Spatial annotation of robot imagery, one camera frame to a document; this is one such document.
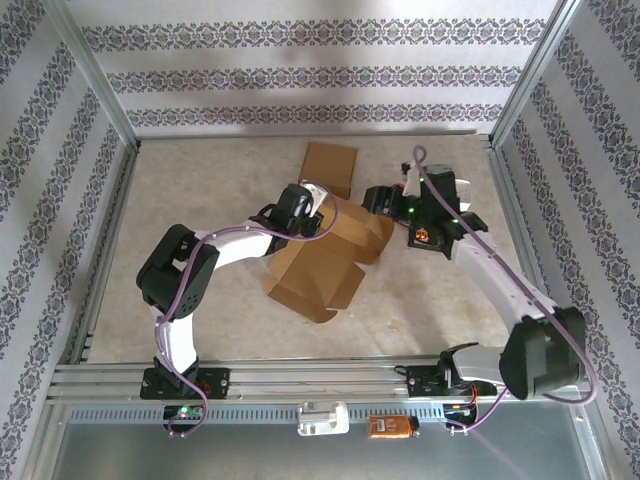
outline white plastic clip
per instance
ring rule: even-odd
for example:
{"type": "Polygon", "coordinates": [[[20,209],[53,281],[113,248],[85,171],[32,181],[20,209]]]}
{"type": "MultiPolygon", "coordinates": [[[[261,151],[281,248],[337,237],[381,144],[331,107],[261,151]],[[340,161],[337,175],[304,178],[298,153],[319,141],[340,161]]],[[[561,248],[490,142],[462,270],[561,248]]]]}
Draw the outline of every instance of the white plastic clip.
{"type": "Polygon", "coordinates": [[[297,411],[298,434],[303,437],[349,431],[349,410],[344,402],[304,402],[297,411]]]}

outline striped wallpaper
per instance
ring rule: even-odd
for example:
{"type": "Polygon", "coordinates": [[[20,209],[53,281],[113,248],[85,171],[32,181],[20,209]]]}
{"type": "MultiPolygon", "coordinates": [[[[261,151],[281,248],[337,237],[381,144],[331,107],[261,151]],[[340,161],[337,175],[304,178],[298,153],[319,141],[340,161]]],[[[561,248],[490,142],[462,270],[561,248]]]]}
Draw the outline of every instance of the striped wallpaper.
{"type": "Polygon", "coordinates": [[[585,1],[502,145],[547,288],[586,316],[624,478],[640,478],[639,8],[585,1]]]}
{"type": "Polygon", "coordinates": [[[0,479],[8,480],[20,477],[93,283],[126,152],[42,6],[0,0],[0,18],[0,479]]]}
{"type": "Polygon", "coordinates": [[[75,0],[142,137],[489,133],[555,1],[75,0]]]}

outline flattened cardboard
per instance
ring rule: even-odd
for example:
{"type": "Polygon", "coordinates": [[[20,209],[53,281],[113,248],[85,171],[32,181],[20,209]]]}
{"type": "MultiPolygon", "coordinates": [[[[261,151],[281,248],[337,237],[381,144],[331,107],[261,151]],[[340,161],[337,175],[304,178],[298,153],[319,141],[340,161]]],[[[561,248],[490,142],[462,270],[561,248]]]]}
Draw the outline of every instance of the flattened cardboard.
{"type": "Polygon", "coordinates": [[[364,278],[352,260],[317,242],[291,242],[274,255],[262,285],[271,298],[315,323],[349,305],[364,278]]]}
{"type": "MultiPolygon", "coordinates": [[[[315,323],[325,323],[349,306],[364,271],[355,262],[372,264],[393,233],[393,221],[372,215],[346,200],[338,201],[338,220],[326,237],[289,242],[272,256],[263,287],[267,295],[315,323]]],[[[333,206],[321,207],[322,228],[333,219],[333,206]]]]}
{"type": "Polygon", "coordinates": [[[302,180],[320,183],[334,195],[348,200],[357,155],[357,148],[309,142],[298,183],[302,180]]]}
{"type": "MultiPolygon", "coordinates": [[[[319,240],[322,244],[358,263],[371,265],[380,256],[393,234],[393,220],[373,215],[360,205],[337,198],[338,221],[329,235],[319,240]]],[[[332,202],[326,201],[319,209],[324,215],[321,228],[326,229],[333,220],[332,202]]]]}

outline beige floor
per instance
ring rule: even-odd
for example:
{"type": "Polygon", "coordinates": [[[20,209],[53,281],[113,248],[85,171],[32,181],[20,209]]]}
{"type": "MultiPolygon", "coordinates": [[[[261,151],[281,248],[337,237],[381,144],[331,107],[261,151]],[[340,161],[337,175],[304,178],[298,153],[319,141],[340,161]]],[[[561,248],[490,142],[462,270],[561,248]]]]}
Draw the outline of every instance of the beige floor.
{"type": "MultiPolygon", "coordinates": [[[[233,225],[277,200],[295,181],[310,138],[145,141],[138,156],[113,266],[93,338],[93,363],[148,362],[152,319],[135,286],[138,269],[166,229],[233,225]]],[[[471,181],[472,210],[516,262],[485,152],[475,136],[336,137],[359,148],[352,201],[367,187],[400,180],[416,143],[431,163],[449,163],[471,181]]],[[[408,249],[399,227],[370,267],[351,305],[316,325],[261,290],[266,259],[218,270],[196,312],[201,359],[335,357],[437,353],[479,341],[502,345],[506,329],[473,282],[437,253],[408,249]]]]}

